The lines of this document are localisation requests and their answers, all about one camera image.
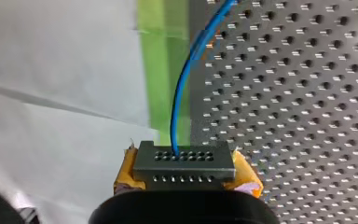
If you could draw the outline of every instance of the wire insulation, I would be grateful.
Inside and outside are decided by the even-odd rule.
[[[206,45],[216,33],[216,27],[224,20],[225,16],[230,11],[231,7],[234,5],[235,2],[236,0],[227,0],[213,15],[211,20],[206,25],[205,29],[200,32],[196,41],[190,49],[190,53],[179,76],[178,82],[176,84],[175,94],[173,97],[170,127],[172,152],[176,156],[179,156],[179,148],[177,143],[177,122],[179,117],[180,104],[183,96],[183,90],[186,85],[186,80],[190,75],[191,65],[195,61],[200,59],[203,51],[205,51]]]

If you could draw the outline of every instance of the metal panel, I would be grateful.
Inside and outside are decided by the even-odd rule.
[[[240,1],[219,34],[195,142],[242,149],[282,223],[358,223],[358,0]]]

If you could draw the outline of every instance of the blue wire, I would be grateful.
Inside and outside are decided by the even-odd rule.
[[[213,15],[205,29],[199,34],[193,46],[191,47],[190,53],[182,69],[182,73],[179,76],[178,82],[176,84],[175,95],[173,98],[170,128],[172,151],[173,154],[175,154],[176,156],[179,156],[179,148],[177,143],[177,122],[179,116],[179,108],[182,101],[183,90],[185,88],[186,80],[190,75],[191,65],[202,56],[203,51],[205,51],[206,45],[216,32],[216,27],[224,20],[225,16],[227,15],[231,7],[234,5],[235,1],[236,0],[227,0]]]

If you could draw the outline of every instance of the white surface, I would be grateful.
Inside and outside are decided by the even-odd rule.
[[[135,0],[0,0],[0,88],[147,126],[135,18]]]
[[[0,96],[0,192],[30,197],[42,223],[87,223],[113,195],[124,149],[156,132]]]

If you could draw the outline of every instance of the white paper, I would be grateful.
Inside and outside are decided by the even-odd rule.
[[[124,149],[156,137],[145,127],[0,96],[0,191],[28,195],[42,223],[87,223],[113,196]]]

